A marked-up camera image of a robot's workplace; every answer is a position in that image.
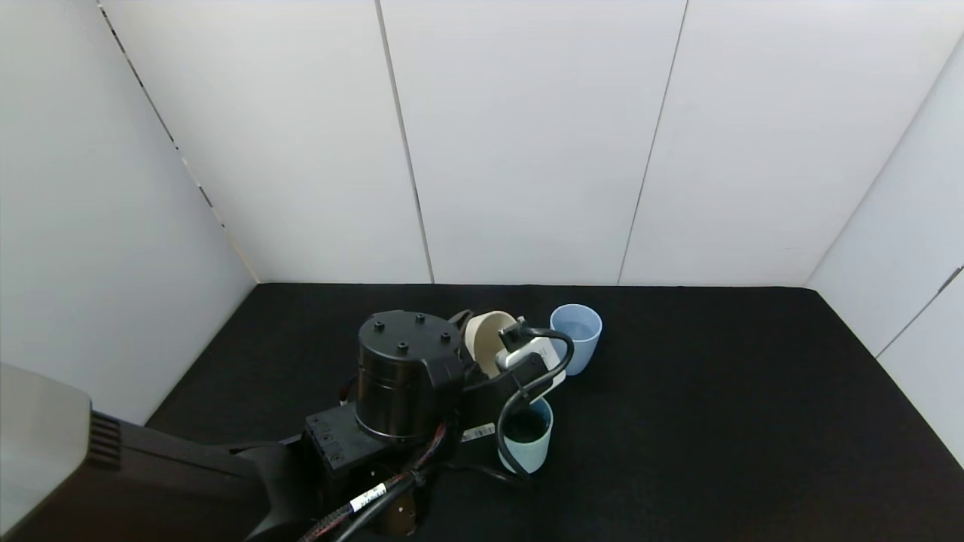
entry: white label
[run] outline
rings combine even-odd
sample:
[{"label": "white label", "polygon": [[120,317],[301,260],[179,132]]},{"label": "white label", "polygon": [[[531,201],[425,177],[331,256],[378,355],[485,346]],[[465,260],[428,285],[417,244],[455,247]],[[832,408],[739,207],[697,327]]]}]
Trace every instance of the white label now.
[{"label": "white label", "polygon": [[473,427],[472,429],[466,429],[465,433],[462,433],[462,442],[467,443],[468,441],[474,441],[475,439],[481,439],[482,437],[488,437],[495,433],[495,424],[486,423],[485,425],[479,425],[478,427]]},{"label": "white label", "polygon": [[365,508],[370,502],[383,496],[385,491],[385,484],[381,483],[362,493],[361,495],[358,495],[354,499],[351,499],[352,511],[358,512],[362,508]]}]

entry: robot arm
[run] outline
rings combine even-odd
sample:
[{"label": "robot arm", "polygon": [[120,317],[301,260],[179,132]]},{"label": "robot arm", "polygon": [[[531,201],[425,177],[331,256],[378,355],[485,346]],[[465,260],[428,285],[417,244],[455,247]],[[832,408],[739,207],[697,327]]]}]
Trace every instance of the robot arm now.
[{"label": "robot arm", "polygon": [[[382,534],[408,533],[463,429],[494,423],[504,448],[505,418],[558,385],[572,357],[568,337],[519,322],[503,330],[510,355],[490,379],[461,355],[457,323],[372,315],[359,331],[357,400],[306,417],[302,434],[281,443],[199,445],[92,411],[81,392],[3,365],[0,534],[281,542],[317,539],[331,520],[349,524],[343,540],[373,518]],[[546,337],[567,343],[561,361]],[[379,513],[396,499],[416,514]]]}]

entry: white wall panel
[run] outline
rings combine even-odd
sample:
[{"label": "white wall panel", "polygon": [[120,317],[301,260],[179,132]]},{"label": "white wall panel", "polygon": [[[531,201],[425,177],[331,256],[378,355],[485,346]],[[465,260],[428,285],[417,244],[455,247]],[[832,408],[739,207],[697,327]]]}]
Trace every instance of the white wall panel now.
[{"label": "white wall panel", "polygon": [[383,0],[436,280],[615,284],[683,0]]},{"label": "white wall panel", "polygon": [[808,286],[874,355],[964,263],[964,42]]},{"label": "white wall panel", "polygon": [[964,466],[964,279],[958,277],[879,361]]},{"label": "white wall panel", "polygon": [[254,279],[92,0],[0,2],[0,360],[143,422]]},{"label": "white wall panel", "polygon": [[373,2],[104,2],[265,282],[429,280]]},{"label": "white wall panel", "polygon": [[690,0],[622,284],[803,285],[964,2]]}]

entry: cup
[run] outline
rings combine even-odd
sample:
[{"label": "cup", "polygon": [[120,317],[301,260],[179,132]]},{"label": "cup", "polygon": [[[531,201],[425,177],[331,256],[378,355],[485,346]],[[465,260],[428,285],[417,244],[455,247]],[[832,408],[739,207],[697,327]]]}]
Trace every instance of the cup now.
[{"label": "cup", "polygon": [[498,332],[516,323],[516,318],[508,312],[492,311],[479,314],[466,325],[466,348],[482,372],[495,378],[499,375],[495,365],[495,355],[505,348]]},{"label": "cup", "polygon": [[[555,331],[560,331],[573,339],[576,352],[566,367],[566,376],[580,374],[589,359],[593,357],[596,350],[596,343],[600,340],[600,333],[603,332],[603,319],[596,311],[585,305],[563,305],[552,311],[549,317],[549,326]],[[566,353],[566,343],[559,339],[552,340],[552,346],[562,359]]]},{"label": "cup", "polygon": [[[535,473],[543,466],[543,463],[546,462],[546,454],[549,453],[549,436],[552,434],[553,416],[552,407],[549,406],[549,402],[544,398],[538,399],[529,405],[529,410],[542,417],[546,423],[546,432],[538,439],[527,443],[514,441],[506,435],[505,446],[509,448],[509,453],[516,458],[516,461],[519,461],[519,464],[527,473]],[[502,455],[501,451],[498,453],[498,458],[506,469],[513,473],[515,472],[515,470],[509,466],[509,463],[506,462],[505,456]]]}]

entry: beige cup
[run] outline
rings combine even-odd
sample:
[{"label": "beige cup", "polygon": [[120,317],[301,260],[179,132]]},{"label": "beige cup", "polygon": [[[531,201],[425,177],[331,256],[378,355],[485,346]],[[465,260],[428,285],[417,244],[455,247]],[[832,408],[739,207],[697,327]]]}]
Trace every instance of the beige cup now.
[{"label": "beige cup", "polygon": [[479,314],[469,320],[466,326],[466,348],[482,372],[489,375],[489,378],[498,376],[498,366],[495,364],[495,355],[499,350],[505,348],[502,340],[498,337],[499,330],[505,329],[516,323],[516,318],[508,312],[492,311]]}]

